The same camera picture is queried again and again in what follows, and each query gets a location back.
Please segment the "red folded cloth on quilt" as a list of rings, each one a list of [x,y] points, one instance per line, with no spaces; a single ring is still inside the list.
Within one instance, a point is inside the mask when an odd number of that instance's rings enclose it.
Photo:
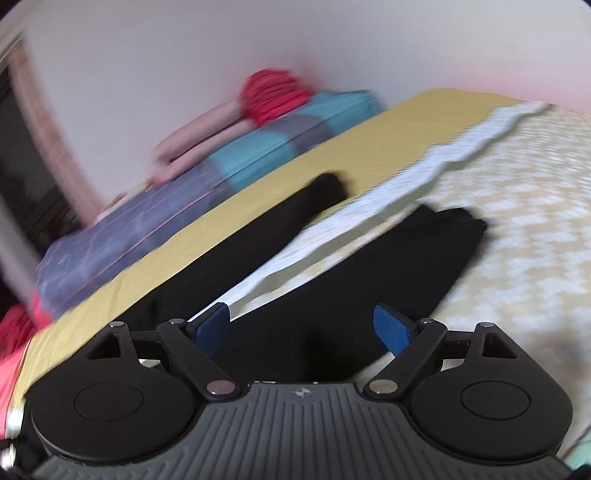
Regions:
[[[242,113],[257,127],[304,106],[312,92],[290,70],[263,69],[253,73],[240,89]]]

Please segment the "blue plaid folded quilt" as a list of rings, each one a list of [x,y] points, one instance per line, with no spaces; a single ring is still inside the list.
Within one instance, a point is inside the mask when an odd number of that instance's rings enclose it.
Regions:
[[[36,270],[36,307],[58,319],[220,203],[382,110],[368,91],[322,91],[91,227],[58,239]]]

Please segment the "yellow patterned bed cover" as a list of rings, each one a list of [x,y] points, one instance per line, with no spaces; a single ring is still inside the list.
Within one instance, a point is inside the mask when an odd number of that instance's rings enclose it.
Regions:
[[[46,458],[35,384],[112,321],[152,330],[221,302],[214,361],[243,383],[365,383],[386,303],[504,328],[564,387],[568,461],[590,458],[590,119],[434,89],[319,145],[151,248],[2,371],[6,466]]]

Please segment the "pink folded sheets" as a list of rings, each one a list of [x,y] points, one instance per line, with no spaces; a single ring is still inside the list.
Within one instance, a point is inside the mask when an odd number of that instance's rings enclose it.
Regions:
[[[238,101],[223,103],[172,132],[153,150],[154,184],[177,178],[256,125],[242,116]]]

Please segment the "black pants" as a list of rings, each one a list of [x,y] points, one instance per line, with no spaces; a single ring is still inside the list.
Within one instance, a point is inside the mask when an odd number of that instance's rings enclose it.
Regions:
[[[144,460],[169,448],[207,400],[171,364],[156,328],[190,321],[287,246],[346,190],[315,178],[147,293],[25,396],[16,465],[32,472],[50,454],[96,464]],[[238,319],[211,355],[239,386],[344,381],[386,351],[373,312],[387,304],[430,316],[479,250],[488,225],[463,208],[418,206],[351,256]]]

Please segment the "pink red fleece blanket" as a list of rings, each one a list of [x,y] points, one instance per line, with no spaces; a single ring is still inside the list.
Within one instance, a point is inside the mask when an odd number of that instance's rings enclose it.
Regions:
[[[27,346],[50,323],[37,293],[29,307],[15,304],[1,315],[1,439],[6,437],[9,404]]]

